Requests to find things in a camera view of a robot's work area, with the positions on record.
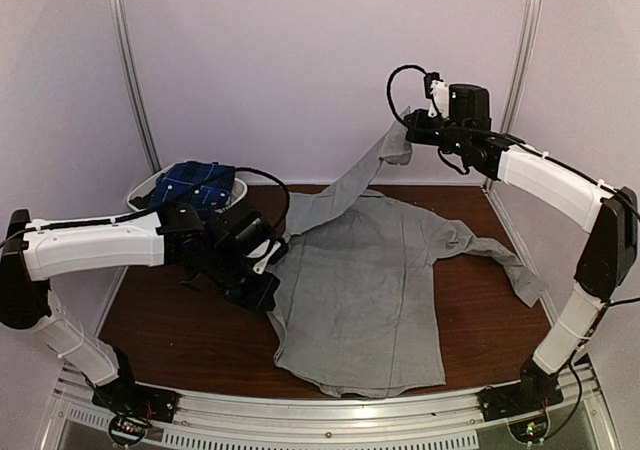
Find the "white plastic basket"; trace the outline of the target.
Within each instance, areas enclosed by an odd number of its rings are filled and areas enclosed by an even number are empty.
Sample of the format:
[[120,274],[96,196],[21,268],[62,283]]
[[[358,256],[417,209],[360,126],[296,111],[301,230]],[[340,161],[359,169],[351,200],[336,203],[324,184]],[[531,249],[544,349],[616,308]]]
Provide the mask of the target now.
[[[126,205],[131,210],[133,210],[133,211],[138,211],[139,210],[139,207],[137,207],[133,203],[133,200],[138,198],[138,197],[142,198],[145,195],[149,194],[155,188],[156,179],[157,179],[157,175],[156,174],[152,175],[151,177],[147,178],[142,183],[137,185],[129,193],[129,195],[125,199],[125,202],[126,202]],[[232,186],[232,190],[230,192],[230,198],[227,201],[226,208],[232,207],[238,201],[242,200],[246,196],[247,192],[248,192],[247,184],[243,180],[241,180],[240,178],[236,177],[235,180],[234,180],[233,186]]]

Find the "grey long sleeve shirt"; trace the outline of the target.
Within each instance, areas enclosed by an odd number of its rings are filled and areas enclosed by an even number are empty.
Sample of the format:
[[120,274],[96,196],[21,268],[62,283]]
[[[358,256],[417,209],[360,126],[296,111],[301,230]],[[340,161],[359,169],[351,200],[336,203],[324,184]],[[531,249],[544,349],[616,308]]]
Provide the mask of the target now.
[[412,157],[393,124],[341,178],[291,197],[289,249],[269,315],[274,364],[341,397],[394,397],[446,381],[434,302],[434,264],[460,254],[499,263],[526,305],[544,284],[505,246],[458,220],[370,189],[384,165]]

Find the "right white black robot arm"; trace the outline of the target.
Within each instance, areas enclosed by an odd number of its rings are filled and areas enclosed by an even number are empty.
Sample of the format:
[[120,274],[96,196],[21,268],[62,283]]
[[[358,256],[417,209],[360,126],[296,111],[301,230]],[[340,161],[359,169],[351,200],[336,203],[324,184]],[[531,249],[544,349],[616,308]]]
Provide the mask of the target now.
[[[513,131],[584,173],[635,186],[639,87],[632,84],[630,89],[617,99],[614,84],[607,80],[530,80]],[[470,187],[419,190],[410,200],[449,219],[461,217],[473,232],[496,238],[508,248],[521,238],[535,272],[548,285],[546,298],[555,307],[565,304],[587,235],[521,190],[497,183],[493,192],[504,204],[511,230]],[[447,378],[443,389],[516,379],[525,357],[548,328],[541,303],[532,309],[520,303],[500,265],[490,258],[460,254],[441,259],[433,266],[433,276]]]

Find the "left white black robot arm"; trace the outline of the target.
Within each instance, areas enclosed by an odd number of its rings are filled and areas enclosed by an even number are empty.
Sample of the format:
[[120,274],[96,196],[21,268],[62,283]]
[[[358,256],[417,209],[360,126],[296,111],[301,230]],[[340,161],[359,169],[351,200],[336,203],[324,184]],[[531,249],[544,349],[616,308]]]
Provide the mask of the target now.
[[39,334],[123,414],[144,403],[124,353],[86,334],[51,288],[52,278],[111,267],[180,266],[205,276],[225,300],[247,310],[275,306],[278,278],[267,272],[286,251],[274,227],[251,206],[207,218],[187,203],[162,204],[89,220],[32,220],[12,215],[1,244],[1,323]]

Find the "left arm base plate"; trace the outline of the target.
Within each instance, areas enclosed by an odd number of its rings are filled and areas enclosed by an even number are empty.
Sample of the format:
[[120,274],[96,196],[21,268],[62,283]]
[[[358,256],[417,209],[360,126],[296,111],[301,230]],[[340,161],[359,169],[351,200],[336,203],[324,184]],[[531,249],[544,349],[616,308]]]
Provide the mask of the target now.
[[107,434],[116,445],[131,447],[159,436],[162,431],[157,423],[174,421],[179,400],[175,391],[137,383],[129,387],[87,383],[93,392],[91,402],[113,414]]

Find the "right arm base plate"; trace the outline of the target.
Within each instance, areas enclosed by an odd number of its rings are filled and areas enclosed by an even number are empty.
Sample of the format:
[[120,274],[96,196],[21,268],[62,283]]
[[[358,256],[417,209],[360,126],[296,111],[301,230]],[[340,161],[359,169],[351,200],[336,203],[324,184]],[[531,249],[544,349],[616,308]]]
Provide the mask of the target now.
[[552,405],[564,402],[559,389],[552,389],[542,397],[529,398],[521,394],[521,383],[486,386],[477,393],[485,422],[505,420],[510,435],[519,444],[542,444],[551,434],[548,413]]

